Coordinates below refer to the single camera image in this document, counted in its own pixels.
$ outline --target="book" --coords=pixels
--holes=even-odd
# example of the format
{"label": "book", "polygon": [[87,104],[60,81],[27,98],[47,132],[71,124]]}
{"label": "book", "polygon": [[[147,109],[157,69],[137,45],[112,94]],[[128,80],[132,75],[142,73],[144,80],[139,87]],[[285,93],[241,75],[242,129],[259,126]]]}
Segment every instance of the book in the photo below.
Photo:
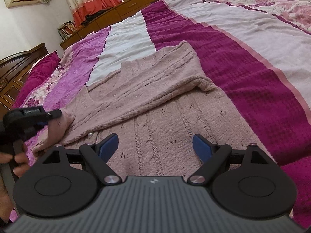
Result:
{"label": "book", "polygon": [[73,21],[63,23],[60,27],[57,28],[58,33],[63,40],[70,37],[72,34],[77,32],[77,27]]}

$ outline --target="sweater button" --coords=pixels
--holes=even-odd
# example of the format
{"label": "sweater button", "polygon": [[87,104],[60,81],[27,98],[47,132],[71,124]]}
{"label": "sweater button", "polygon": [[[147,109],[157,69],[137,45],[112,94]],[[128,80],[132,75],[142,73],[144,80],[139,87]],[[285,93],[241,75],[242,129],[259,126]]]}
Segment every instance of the sweater button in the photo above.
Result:
{"label": "sweater button", "polygon": [[93,132],[90,132],[90,133],[87,135],[87,137],[88,137],[88,138],[91,138],[91,137],[93,136],[93,134],[94,134]]}

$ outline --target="black sleeve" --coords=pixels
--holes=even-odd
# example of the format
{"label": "black sleeve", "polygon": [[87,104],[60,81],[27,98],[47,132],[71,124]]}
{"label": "black sleeve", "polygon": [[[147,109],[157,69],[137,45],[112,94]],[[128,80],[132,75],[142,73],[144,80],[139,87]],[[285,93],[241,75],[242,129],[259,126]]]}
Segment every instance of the black sleeve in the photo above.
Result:
{"label": "black sleeve", "polygon": [[2,229],[4,229],[6,226],[10,225],[12,222],[9,220],[8,223],[5,223],[1,218],[0,218],[0,233],[4,233]]}

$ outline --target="finger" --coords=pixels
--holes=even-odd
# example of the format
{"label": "finger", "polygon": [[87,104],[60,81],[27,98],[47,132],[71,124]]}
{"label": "finger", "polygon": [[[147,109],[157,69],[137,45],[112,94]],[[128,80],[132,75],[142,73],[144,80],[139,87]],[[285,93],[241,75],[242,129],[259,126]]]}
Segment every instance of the finger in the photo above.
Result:
{"label": "finger", "polygon": [[28,164],[29,158],[27,157],[26,153],[19,153],[15,155],[14,160],[18,164]]}
{"label": "finger", "polygon": [[0,152],[0,164],[6,164],[10,162],[13,158],[13,155]]}
{"label": "finger", "polygon": [[28,164],[24,164],[22,166],[15,167],[13,169],[14,174],[17,177],[21,177],[27,170],[29,170],[30,166]]}
{"label": "finger", "polygon": [[28,151],[28,147],[27,147],[27,145],[25,145],[24,142],[23,142],[22,148],[23,148],[23,152],[27,152]]}

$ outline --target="gray ribbed panel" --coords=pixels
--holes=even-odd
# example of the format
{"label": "gray ribbed panel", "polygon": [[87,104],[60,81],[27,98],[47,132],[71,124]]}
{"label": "gray ribbed panel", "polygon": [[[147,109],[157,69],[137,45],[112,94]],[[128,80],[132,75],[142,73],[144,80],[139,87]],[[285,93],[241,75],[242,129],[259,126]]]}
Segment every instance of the gray ribbed panel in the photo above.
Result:
{"label": "gray ribbed panel", "polygon": [[84,211],[59,220],[22,216],[7,233],[302,233],[288,217],[251,221],[217,206],[181,177],[128,177]]}

